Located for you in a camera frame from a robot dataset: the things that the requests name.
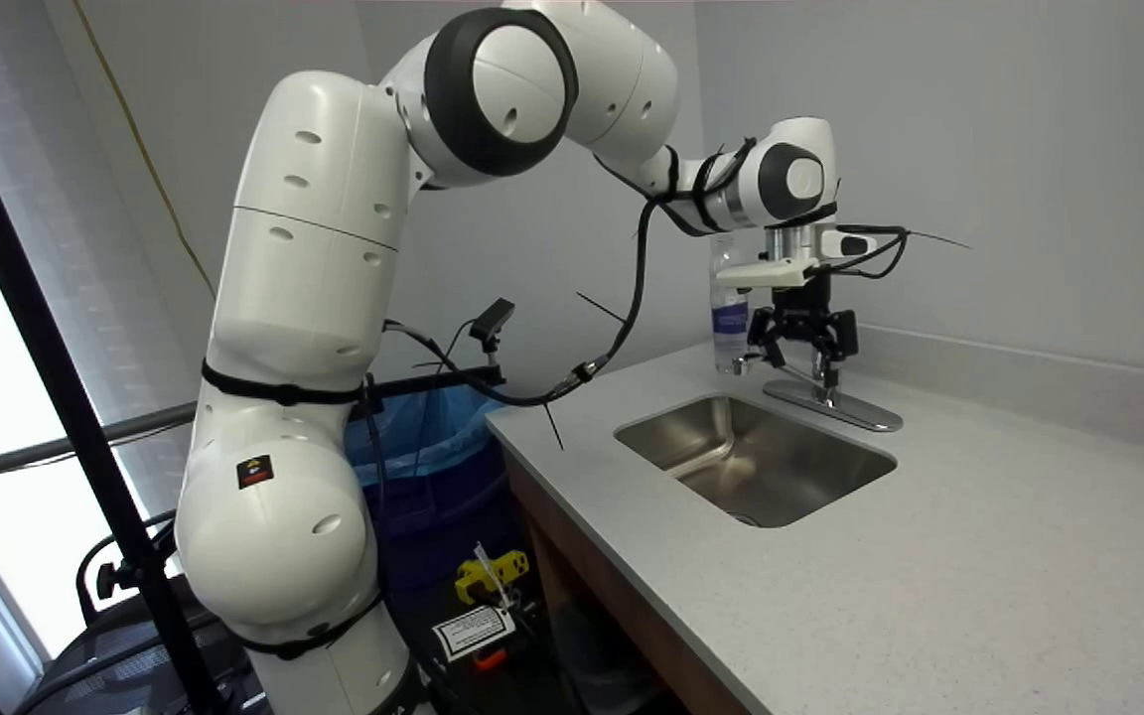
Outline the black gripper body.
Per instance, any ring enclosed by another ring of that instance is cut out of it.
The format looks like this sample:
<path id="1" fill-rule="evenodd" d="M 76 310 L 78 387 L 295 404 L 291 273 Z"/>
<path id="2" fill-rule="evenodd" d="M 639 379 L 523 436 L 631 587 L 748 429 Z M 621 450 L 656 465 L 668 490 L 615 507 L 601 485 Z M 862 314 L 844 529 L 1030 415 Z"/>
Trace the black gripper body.
<path id="1" fill-rule="evenodd" d="M 856 349 L 856 318 L 830 305 L 830 278 L 807 286 L 777 286 L 766 305 L 752 314 L 752 345 L 774 349 L 777 343 L 807 343 L 823 358 L 842 362 Z"/>

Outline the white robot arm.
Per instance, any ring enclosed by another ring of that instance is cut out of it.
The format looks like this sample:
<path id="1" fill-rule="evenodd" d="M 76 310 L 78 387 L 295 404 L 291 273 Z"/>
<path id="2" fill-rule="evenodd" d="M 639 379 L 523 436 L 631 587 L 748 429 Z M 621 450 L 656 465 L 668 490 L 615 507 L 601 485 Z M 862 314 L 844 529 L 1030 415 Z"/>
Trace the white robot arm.
<path id="1" fill-rule="evenodd" d="M 419 191 L 520 176 L 572 138 L 685 235 L 835 215 L 823 121 L 685 161 L 675 93 L 671 55 L 603 0 L 496 0 L 376 84 L 272 84 L 234 191 L 174 507 L 184 578 L 272 715 L 433 715 L 346 462 Z"/>

